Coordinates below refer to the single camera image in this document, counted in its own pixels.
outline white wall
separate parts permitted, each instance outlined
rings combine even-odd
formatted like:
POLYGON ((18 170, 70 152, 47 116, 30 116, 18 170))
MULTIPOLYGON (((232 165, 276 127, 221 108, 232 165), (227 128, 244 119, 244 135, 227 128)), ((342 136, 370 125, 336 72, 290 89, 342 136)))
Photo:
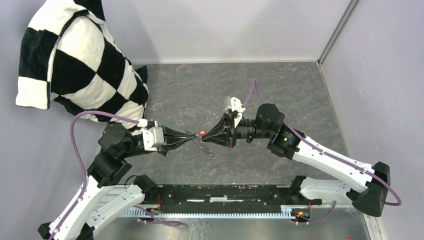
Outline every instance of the white wall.
MULTIPOLYGON (((44 0, 0 1, 0 239, 37 240, 82 183, 69 137, 72 115, 58 103, 39 110, 15 105, 21 40, 44 0)), ((80 120, 79 152, 88 167, 104 125, 80 120)))
POLYGON ((349 152, 391 167, 403 205, 384 208, 390 240, 422 239, 423 8, 420 0, 360 1, 323 63, 349 152))
POLYGON ((103 0, 136 63, 314 61, 349 0, 103 0))

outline metal frame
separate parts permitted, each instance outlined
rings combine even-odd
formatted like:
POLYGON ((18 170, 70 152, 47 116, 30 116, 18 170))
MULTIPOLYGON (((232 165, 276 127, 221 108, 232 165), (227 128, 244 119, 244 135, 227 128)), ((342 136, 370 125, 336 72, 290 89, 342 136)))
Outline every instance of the metal frame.
POLYGON ((333 48, 334 44, 336 43, 337 39, 340 36, 340 33, 345 28, 346 22, 351 17, 353 11, 355 10, 358 2, 360 0, 350 0, 349 4, 347 5, 346 10, 344 11, 343 15, 341 16, 340 20, 338 21, 337 26, 335 27, 330 39, 327 42, 327 45, 325 46, 324 50, 321 53, 321 56, 318 58, 318 64, 322 65, 324 61, 326 60, 327 56, 329 55, 330 50, 333 48))

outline black and white checkered cushion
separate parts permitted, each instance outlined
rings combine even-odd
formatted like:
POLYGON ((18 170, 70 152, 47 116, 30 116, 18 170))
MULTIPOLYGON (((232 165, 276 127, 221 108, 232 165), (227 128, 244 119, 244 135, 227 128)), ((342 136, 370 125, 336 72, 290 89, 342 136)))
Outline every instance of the black and white checkered cushion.
MULTIPOLYGON (((99 110, 130 119, 143 117, 147 68, 134 70, 105 25, 100 0, 47 0, 24 34, 16 104, 48 109, 50 100, 76 115, 99 110)), ((101 115, 96 122, 135 124, 101 115)))

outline checkered pillow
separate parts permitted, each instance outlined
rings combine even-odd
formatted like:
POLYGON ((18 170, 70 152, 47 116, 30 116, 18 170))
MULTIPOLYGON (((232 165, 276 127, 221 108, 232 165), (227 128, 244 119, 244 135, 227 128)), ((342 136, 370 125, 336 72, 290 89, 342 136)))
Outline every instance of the checkered pillow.
MULTIPOLYGON (((67 4, 47 0, 24 34, 16 104, 48 109, 51 99, 73 115, 99 110, 142 118, 149 94, 147 68, 134 70, 115 45, 101 3, 97 7, 77 0, 62 3, 67 4)), ((101 115, 84 117, 121 122, 101 115)), ((122 124, 130 131, 137 128, 133 123, 122 124)))

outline robotic arm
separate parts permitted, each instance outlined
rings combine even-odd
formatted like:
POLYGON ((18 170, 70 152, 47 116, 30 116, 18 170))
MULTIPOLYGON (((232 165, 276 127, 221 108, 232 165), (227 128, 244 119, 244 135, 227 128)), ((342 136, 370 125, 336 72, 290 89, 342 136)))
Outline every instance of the robotic arm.
MULTIPOLYGON (((388 189, 369 174, 365 174, 365 171, 390 185, 388 165, 382 162, 375 165, 359 162, 321 146, 286 124, 285 115, 279 112, 274 104, 262 104, 255 119, 245 119, 244 111, 245 108, 239 99, 226 98, 224 113, 219 123, 209 132, 202 130, 199 134, 185 134, 166 126, 158 126, 157 121, 140 119, 138 126, 142 127, 142 134, 133 136, 121 124, 109 124, 98 140, 101 151, 87 170, 88 183, 85 192, 81 193, 81 187, 60 216, 52 222, 42 224, 38 232, 46 240, 94 239, 123 212, 142 202, 152 202, 156 195, 151 193, 160 191, 146 175, 138 176, 122 194, 96 209, 102 198, 130 170, 131 165, 125 158, 155 152, 167 157, 169 151, 196 138, 228 148, 234 148, 237 140, 241 139, 247 143, 254 139, 268 139, 267 148, 273 154, 309 164, 339 179, 318 180, 297 176, 289 189, 278 189, 281 193, 278 195, 283 196, 277 198, 277 194, 272 193, 277 191, 275 187, 270 188, 270 191, 265 187, 264 196, 271 192, 270 201, 274 205, 303 204, 309 200, 313 204, 337 201, 352 204, 367 215, 381 216, 388 189), (330 156, 337 156, 357 168, 330 156)), ((228 186, 223 186, 224 191, 233 189, 226 187, 228 186)), ((169 185, 167 188, 178 191, 177 188, 185 187, 169 185)))

